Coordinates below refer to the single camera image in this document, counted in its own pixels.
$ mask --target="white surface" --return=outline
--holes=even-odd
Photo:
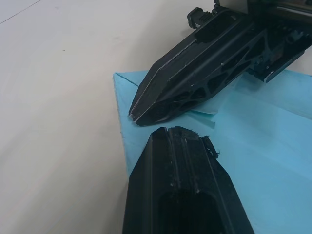
[[[1,20],[36,1],[1,0]],[[0,24],[0,233],[121,233],[112,74],[147,70],[212,0],[41,0]],[[312,74],[305,56],[293,70]]]

